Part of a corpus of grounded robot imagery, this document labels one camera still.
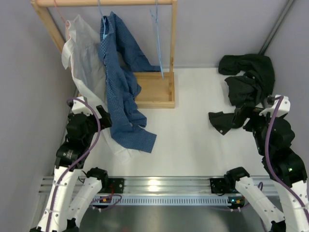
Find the black pinstriped shirt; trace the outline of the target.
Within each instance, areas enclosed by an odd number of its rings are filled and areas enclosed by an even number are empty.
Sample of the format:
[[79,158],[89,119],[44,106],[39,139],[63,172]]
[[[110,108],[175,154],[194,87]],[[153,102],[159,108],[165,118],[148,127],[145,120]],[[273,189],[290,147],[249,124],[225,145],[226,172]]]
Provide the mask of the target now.
[[268,56],[225,55],[219,61],[218,73],[227,77],[228,99],[235,108],[245,103],[257,106],[273,93],[275,71]]

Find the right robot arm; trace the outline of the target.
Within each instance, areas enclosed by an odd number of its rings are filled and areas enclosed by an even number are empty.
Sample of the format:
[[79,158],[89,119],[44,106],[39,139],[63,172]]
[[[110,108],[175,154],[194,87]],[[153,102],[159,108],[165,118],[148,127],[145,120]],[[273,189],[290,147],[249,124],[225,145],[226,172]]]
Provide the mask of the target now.
[[309,197],[307,172],[302,159],[291,149],[295,137],[291,125],[278,116],[280,101],[264,109],[243,105],[235,110],[232,123],[243,125],[255,139],[262,164],[277,190],[281,207],[278,209],[254,184],[243,167],[224,175],[225,187],[239,192],[258,214],[266,232],[307,232],[309,230]]

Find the light blue wire hanger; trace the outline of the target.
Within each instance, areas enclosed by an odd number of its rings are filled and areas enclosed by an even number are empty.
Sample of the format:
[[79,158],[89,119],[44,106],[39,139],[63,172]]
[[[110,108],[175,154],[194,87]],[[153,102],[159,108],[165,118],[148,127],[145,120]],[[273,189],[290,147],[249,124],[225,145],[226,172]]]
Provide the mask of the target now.
[[157,55],[158,55],[159,68],[161,72],[161,77],[164,80],[165,78],[164,78],[163,65],[162,65],[160,34],[159,34],[158,0],[155,1],[155,12],[153,13],[153,11],[150,9],[150,15],[151,15],[152,22],[154,25],[154,33],[155,33],[155,39],[156,39],[156,49],[157,49]]

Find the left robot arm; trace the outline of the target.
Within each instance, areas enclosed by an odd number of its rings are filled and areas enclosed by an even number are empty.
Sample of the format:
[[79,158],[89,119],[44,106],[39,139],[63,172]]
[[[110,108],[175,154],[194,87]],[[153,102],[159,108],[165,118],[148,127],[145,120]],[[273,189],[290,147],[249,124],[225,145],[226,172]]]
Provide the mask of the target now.
[[32,232],[77,232],[81,221],[97,193],[109,188],[108,173],[98,167],[85,174],[83,185],[73,194],[84,162],[94,148],[103,129],[112,125],[110,114],[101,105],[98,113],[71,113],[68,116],[65,142],[56,153],[52,189],[38,225]]

